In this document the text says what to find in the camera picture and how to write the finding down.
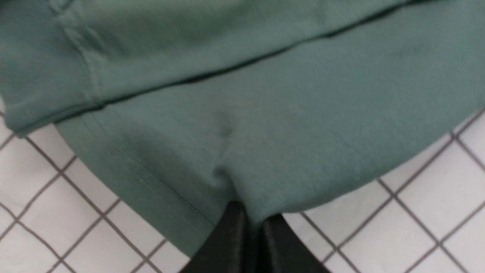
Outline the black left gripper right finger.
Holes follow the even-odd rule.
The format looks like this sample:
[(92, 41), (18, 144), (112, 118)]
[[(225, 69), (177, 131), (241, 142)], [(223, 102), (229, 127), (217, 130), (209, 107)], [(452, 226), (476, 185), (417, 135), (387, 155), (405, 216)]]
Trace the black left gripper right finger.
[(327, 273), (282, 215), (266, 219), (260, 230), (259, 273)]

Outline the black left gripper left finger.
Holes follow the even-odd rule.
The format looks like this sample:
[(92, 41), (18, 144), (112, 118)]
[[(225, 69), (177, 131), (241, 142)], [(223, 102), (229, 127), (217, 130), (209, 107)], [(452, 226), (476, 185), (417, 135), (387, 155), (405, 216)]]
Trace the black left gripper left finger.
[(202, 247), (182, 273), (242, 273), (245, 265), (247, 213), (240, 202), (229, 202)]

